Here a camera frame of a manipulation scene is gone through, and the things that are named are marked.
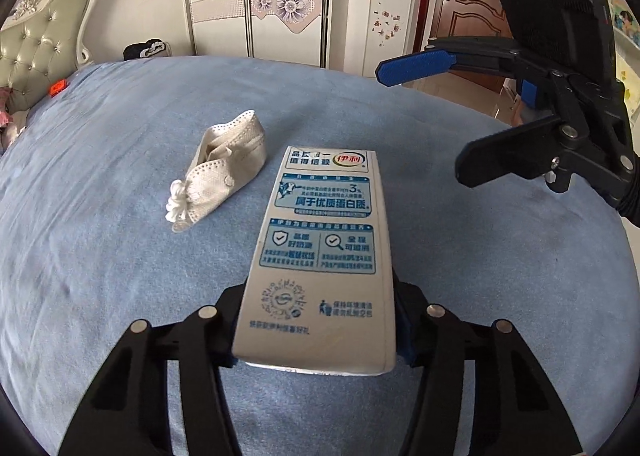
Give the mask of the white blue milk carton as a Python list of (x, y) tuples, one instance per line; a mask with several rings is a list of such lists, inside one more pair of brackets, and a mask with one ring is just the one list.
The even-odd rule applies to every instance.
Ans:
[(235, 358), (307, 374), (394, 368), (390, 233), (374, 152), (286, 149), (245, 284)]

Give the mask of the white low cabinet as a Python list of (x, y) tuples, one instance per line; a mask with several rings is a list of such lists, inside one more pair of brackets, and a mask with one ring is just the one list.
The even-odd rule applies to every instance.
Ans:
[(328, 68), (374, 77), (407, 47), (413, 0), (333, 0)]

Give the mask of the blue bed sheet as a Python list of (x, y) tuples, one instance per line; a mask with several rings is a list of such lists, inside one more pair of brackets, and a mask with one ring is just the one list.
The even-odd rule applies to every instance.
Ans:
[(399, 278), (460, 319), (508, 319), (587, 452), (631, 406), (639, 283), (620, 216), (574, 177), (470, 189), (454, 164), (500, 121), (371, 79), (188, 57), (103, 63), (45, 96), (1, 156), (1, 384), (49, 454), (137, 319), (179, 322), (269, 273), (381, 263), (382, 190)]

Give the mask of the small orange object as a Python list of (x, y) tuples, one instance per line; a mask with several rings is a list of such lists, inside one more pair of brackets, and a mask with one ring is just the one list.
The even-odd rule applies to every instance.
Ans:
[(61, 79), (58, 82), (54, 83), (53, 85), (50, 86), (49, 88), (49, 96), (50, 97), (55, 97), (58, 94), (60, 94), (62, 91), (64, 91), (68, 86), (67, 80), (66, 79)]

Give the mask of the right pink pillow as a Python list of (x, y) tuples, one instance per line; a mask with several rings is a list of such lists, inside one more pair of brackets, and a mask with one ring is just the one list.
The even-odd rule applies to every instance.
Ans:
[(12, 115), (8, 110), (8, 100), (11, 95), (11, 89), (8, 87), (0, 88), (0, 135), (1, 135), (1, 152), (4, 152), (17, 138), (17, 127), (14, 123)]

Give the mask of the green tufted headboard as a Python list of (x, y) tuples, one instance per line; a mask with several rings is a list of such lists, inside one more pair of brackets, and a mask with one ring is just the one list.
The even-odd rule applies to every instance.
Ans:
[(93, 63), (84, 38), (98, 0), (45, 0), (1, 31), (1, 86), (11, 113), (30, 110), (63, 78)]

